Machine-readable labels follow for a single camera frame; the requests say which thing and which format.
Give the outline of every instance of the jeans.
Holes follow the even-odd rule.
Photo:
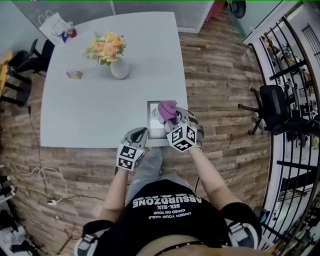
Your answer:
[[[153,147],[148,153],[145,154],[142,163],[137,168],[133,181],[128,190],[128,202],[147,184],[169,180],[179,185],[185,186],[194,192],[194,189],[189,183],[180,178],[176,172],[165,173],[161,175],[162,165],[162,152],[159,147]]]

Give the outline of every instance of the white cable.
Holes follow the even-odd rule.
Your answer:
[[[9,159],[6,159],[6,158],[3,158],[1,160],[5,160],[5,161],[8,161],[10,164],[13,165],[13,167],[15,168],[15,170],[22,176],[29,176],[31,174],[33,174],[35,171],[39,171],[38,172],[38,177],[40,180],[44,180],[46,178],[46,173],[45,173],[45,170],[51,170],[51,171],[55,171],[60,177],[61,179],[63,179],[64,181],[64,195],[61,196],[61,198],[59,200],[56,201],[56,203],[60,202],[63,198],[65,198],[67,196],[67,182],[65,180],[65,178],[61,175],[60,172],[58,172],[56,169],[53,169],[53,168],[48,168],[48,167],[42,167],[41,169],[39,167],[36,167],[32,170],[32,172],[28,173],[28,174],[23,174],[21,173],[18,168],[16,167],[16,165]]]

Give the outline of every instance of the shopping bag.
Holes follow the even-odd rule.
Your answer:
[[[47,10],[44,15],[39,15],[39,30],[48,38],[55,46],[62,45],[64,42],[61,38],[63,31],[67,30],[66,22],[60,17],[59,13],[53,14]]]

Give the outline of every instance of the black strap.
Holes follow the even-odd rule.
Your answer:
[[[173,249],[178,249],[184,246],[191,246],[191,245],[203,245],[204,243],[201,241],[193,241],[193,242],[183,242],[183,243],[179,243],[173,246],[170,246],[166,249],[163,249],[162,251],[158,252],[157,254],[155,254],[154,256],[159,256],[167,251],[173,250]]]

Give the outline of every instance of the bottle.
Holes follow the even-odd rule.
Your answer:
[[[66,23],[66,27],[67,27],[67,33],[69,34],[69,37],[74,38],[77,35],[77,31],[74,27],[74,24],[69,21]]]

